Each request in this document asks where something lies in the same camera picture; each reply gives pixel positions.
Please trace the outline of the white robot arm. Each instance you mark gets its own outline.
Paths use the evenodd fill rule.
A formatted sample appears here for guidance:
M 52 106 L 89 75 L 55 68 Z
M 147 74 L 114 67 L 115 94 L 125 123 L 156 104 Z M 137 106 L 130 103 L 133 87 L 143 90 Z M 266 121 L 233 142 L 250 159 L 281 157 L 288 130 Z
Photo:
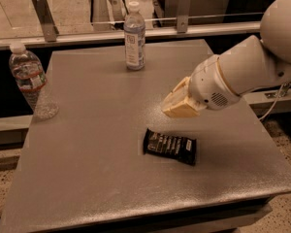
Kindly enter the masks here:
M 275 0 L 252 35 L 198 64 L 164 99 L 168 117 L 222 110 L 245 94 L 291 82 L 291 0 Z

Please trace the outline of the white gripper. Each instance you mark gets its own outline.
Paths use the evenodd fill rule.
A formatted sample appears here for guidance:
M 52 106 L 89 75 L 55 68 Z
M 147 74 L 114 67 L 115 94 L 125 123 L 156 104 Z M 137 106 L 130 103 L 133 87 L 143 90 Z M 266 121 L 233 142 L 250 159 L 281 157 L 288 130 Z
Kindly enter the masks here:
M 222 110 L 240 101 L 240 96 L 226 81 L 213 55 L 200 63 L 191 77 L 184 77 L 163 101 L 161 110 L 168 117 L 197 117 L 202 110 Z

